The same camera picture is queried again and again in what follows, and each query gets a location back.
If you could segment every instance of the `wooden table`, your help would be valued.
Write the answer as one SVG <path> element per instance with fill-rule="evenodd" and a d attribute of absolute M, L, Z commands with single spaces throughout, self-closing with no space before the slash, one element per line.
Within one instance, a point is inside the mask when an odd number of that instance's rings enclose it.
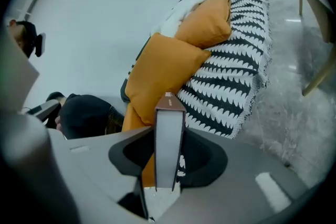
<path fill-rule="evenodd" d="M 327 62 L 324 64 L 322 69 L 316 74 L 316 76 L 309 83 L 309 85 L 305 89 L 303 89 L 303 96 L 306 96 L 323 81 L 323 79 L 330 73 L 332 67 L 336 62 L 336 45 L 335 36 L 333 34 L 334 12 L 329 5 L 328 0 L 307 1 L 315 14 L 324 42 L 332 43 L 333 48 L 330 52 Z M 299 15 L 302 16 L 302 0 L 299 0 Z"/>

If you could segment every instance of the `person's hand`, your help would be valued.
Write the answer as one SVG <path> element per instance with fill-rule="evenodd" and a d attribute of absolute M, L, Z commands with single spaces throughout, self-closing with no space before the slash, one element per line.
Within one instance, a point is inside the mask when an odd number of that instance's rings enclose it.
<path fill-rule="evenodd" d="M 56 130 L 59 130 L 62 133 L 61 117 L 58 116 L 55 118 Z"/>

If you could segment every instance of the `black and white patterned blanket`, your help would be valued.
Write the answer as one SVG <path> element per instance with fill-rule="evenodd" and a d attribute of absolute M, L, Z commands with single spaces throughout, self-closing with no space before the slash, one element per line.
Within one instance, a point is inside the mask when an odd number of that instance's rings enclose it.
<path fill-rule="evenodd" d="M 187 127 L 228 138 L 237 135 L 268 81 L 268 1 L 231 0 L 231 29 L 227 41 L 207 49 L 212 55 L 177 94 Z"/>

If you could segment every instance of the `gray floor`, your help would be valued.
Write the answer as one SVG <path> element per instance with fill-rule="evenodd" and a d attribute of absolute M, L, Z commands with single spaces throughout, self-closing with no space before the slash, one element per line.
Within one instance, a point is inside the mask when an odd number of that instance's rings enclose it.
<path fill-rule="evenodd" d="M 336 150 L 336 73 L 307 97 L 301 94 L 326 61 L 332 45 L 322 40 L 315 16 L 303 0 L 269 0 L 274 45 L 270 84 L 262 89 L 237 140 L 279 158 L 308 185 L 324 179 Z"/>

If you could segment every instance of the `wooden chair leg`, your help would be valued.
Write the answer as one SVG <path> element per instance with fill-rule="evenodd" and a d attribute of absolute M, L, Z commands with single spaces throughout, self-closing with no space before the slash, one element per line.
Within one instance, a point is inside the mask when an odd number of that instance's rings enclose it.
<path fill-rule="evenodd" d="M 299 15 L 302 16 L 302 0 L 299 0 Z"/>
<path fill-rule="evenodd" d="M 309 85 L 302 91 L 303 96 L 306 96 L 323 81 L 323 79 L 332 70 L 335 62 L 336 62 L 336 45 L 333 45 L 328 61 L 324 64 L 323 68 L 318 72 L 318 74 L 309 83 Z"/>

